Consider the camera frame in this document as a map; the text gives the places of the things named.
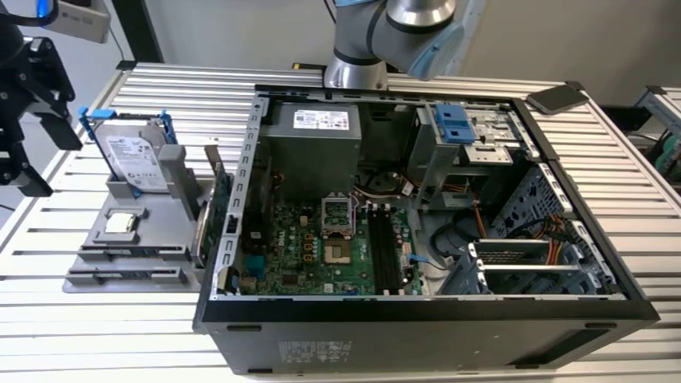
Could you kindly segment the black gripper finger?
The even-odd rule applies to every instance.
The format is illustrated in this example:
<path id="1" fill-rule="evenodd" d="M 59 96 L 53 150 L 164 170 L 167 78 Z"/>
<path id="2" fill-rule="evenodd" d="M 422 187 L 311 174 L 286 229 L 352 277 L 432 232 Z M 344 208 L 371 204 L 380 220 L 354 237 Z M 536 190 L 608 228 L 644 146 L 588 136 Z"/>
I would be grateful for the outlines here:
<path id="1" fill-rule="evenodd" d="M 10 61 L 10 83 L 23 97 L 22 111 L 33 114 L 57 147 L 82 149 L 82 141 L 71 126 L 69 103 L 76 93 L 50 38 L 26 38 Z"/>
<path id="2" fill-rule="evenodd" d="M 17 187 L 25 196 L 49 197 L 53 188 L 30 163 L 22 142 L 2 139 L 2 185 Z"/>

